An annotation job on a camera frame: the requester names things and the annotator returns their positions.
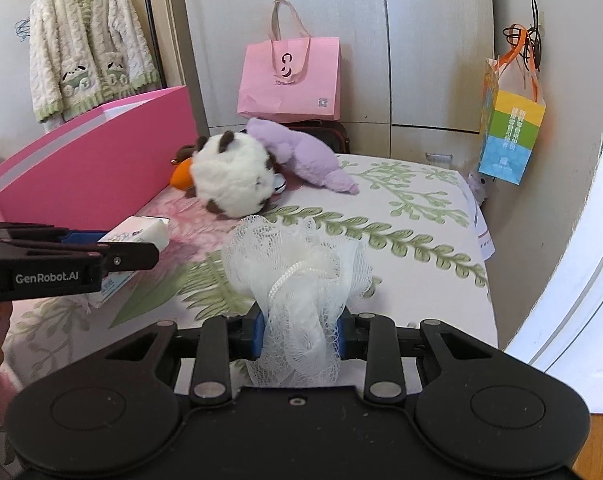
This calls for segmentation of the colourful paper gift bag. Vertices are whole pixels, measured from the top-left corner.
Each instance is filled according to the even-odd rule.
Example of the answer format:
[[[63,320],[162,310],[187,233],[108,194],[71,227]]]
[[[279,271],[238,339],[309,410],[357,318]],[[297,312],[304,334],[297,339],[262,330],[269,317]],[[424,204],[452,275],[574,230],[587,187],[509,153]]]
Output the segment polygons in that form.
[[[547,107],[534,70],[521,60],[500,65],[487,58],[478,171],[519,185],[528,166]]]

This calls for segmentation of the white mesh bath pouf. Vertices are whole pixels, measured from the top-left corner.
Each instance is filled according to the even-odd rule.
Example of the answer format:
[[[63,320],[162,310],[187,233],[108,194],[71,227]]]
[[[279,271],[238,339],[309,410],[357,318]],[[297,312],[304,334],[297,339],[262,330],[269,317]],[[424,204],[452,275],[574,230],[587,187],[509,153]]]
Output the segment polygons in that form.
[[[338,318],[372,284],[362,243],[330,236],[311,219],[283,226],[250,216],[222,246],[222,263],[230,284],[257,302],[266,322],[261,356],[247,365],[252,383],[334,385]]]

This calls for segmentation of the orange plush ball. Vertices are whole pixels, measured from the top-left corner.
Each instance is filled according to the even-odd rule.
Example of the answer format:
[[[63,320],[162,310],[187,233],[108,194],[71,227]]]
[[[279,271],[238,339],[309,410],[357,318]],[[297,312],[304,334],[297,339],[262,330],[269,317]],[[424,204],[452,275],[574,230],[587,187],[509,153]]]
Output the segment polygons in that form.
[[[192,166],[192,159],[190,157],[173,164],[173,171],[169,181],[172,188],[180,191],[187,191],[189,188],[193,188],[194,180],[190,174],[190,166]]]

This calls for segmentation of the cream green knit cardigan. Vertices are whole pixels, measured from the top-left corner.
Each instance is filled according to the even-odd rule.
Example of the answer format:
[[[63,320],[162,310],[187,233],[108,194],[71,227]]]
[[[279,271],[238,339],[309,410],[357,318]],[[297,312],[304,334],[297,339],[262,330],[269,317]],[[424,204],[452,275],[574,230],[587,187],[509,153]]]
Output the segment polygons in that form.
[[[31,102],[44,126],[159,86],[132,0],[34,0],[29,26]]]

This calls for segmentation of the pink storage box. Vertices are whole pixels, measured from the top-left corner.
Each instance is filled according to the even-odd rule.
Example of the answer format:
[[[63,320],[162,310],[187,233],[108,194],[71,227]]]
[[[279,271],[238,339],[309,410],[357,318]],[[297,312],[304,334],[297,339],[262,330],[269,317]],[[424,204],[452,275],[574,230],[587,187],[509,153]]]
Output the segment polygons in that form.
[[[2,162],[0,221],[109,231],[167,188],[196,138],[184,87],[96,107]]]

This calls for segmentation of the purple plush toy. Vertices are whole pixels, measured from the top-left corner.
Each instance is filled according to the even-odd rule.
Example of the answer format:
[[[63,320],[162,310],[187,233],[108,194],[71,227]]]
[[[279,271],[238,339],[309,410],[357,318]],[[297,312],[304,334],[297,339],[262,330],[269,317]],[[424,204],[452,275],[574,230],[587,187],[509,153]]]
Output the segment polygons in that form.
[[[257,117],[248,120],[246,132],[301,180],[337,193],[359,193],[359,186],[341,168],[335,152],[315,136]]]

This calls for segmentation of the grey wardrobe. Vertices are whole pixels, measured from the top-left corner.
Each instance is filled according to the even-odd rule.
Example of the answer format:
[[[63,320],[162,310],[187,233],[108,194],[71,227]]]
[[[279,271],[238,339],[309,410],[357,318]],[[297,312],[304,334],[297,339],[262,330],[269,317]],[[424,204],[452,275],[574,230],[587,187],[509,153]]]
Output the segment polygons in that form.
[[[493,53],[492,0],[286,1],[285,36],[301,20],[341,42],[341,119],[353,151],[454,169],[472,161]],[[245,51],[268,37],[273,3],[185,0],[211,133],[242,125]]]

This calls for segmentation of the floral bed sheet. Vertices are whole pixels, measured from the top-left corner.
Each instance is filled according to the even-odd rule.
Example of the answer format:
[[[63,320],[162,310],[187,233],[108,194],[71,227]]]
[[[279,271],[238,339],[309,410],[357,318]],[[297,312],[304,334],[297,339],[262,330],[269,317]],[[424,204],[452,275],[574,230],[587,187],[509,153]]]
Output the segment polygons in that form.
[[[385,158],[344,155],[341,167],[356,195],[291,183],[266,218],[293,229],[313,226],[332,242],[355,238],[371,280],[353,297],[355,312],[389,316],[399,325],[440,318],[488,344],[497,340],[476,206],[455,171]],[[255,302],[280,299],[292,274],[280,271],[258,290],[245,261],[231,253],[233,222],[194,198],[160,188],[141,207],[169,222],[170,243],[102,307],[79,299],[19,301],[4,344],[3,401],[26,385],[160,320],[182,328],[219,314],[242,314]]]

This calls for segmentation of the pink paper shopping bag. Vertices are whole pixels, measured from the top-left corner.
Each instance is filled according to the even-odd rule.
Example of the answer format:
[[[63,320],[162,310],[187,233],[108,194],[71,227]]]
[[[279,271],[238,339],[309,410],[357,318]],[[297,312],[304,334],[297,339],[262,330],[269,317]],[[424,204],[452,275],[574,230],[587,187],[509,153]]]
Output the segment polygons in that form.
[[[297,35],[280,36],[278,10],[287,6]],[[269,39],[245,53],[237,114],[274,122],[341,118],[341,42],[315,37],[287,0],[274,0]]]

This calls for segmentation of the white brown plush toy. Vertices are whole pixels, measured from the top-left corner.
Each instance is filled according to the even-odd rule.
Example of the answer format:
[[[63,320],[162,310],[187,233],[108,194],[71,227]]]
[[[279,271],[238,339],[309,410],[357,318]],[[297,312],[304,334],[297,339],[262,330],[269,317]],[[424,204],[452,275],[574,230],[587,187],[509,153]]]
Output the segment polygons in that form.
[[[275,193],[275,158],[245,132],[201,136],[176,152],[172,166],[187,157],[194,186],[183,192],[213,214],[232,219],[259,214]]]

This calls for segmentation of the white tissue pack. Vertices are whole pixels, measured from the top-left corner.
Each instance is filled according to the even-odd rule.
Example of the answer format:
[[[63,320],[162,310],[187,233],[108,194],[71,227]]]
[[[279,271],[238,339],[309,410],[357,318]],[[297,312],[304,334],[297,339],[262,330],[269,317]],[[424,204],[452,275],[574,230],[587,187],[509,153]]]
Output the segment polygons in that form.
[[[100,291],[86,295],[85,309],[103,307],[138,271],[156,266],[169,242],[169,220],[160,217],[129,217],[102,236],[98,244],[108,249],[106,275]]]

